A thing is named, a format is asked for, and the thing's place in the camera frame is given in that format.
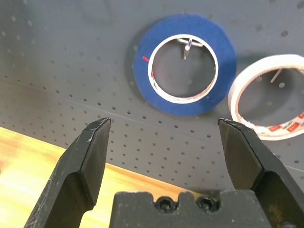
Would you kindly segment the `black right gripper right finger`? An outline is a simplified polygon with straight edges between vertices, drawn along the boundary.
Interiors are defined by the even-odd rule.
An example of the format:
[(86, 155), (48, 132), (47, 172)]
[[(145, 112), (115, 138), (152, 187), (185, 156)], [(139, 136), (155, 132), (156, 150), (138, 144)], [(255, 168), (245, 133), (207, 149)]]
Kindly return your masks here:
[(274, 228), (304, 226), (304, 193), (283, 163), (241, 123), (220, 118), (226, 167), (237, 190), (255, 193)]

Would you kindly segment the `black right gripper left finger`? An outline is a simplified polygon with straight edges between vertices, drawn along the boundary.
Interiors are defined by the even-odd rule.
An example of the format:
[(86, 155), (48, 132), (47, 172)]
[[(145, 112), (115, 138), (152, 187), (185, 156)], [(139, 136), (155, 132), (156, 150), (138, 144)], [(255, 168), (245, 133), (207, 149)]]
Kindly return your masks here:
[(89, 123), (59, 158), (27, 228), (77, 228), (97, 203), (106, 164), (110, 118)]

